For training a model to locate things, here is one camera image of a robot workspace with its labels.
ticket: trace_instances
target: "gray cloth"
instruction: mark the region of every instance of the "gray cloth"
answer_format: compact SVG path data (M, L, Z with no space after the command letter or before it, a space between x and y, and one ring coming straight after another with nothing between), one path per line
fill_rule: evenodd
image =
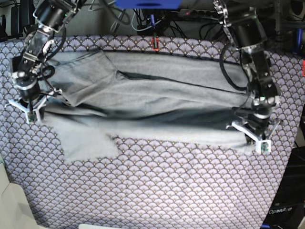
M249 152L243 133L225 129L237 119L231 108L247 96L226 82L217 62L119 52L61 53L56 60L51 83L69 106L53 101L44 119L67 161L118 156L116 135ZM246 84L239 66L226 69Z

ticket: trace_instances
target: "table surface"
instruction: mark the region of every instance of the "table surface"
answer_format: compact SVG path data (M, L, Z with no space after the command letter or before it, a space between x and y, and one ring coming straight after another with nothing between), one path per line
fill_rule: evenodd
M159 54L217 61L219 42L160 38ZM272 118L283 122L273 136L272 153L239 156L233 150L156 139L117 137L116 159L65 164L61 142L46 126L28 125L13 107L17 95L8 74L9 59L22 41L0 44L0 152L11 182L21 185L38 224L78 228L258 229L281 182L305 102L302 60L267 53L281 105ZM152 52L151 37L68 37L64 52ZM226 60L238 62L228 51Z

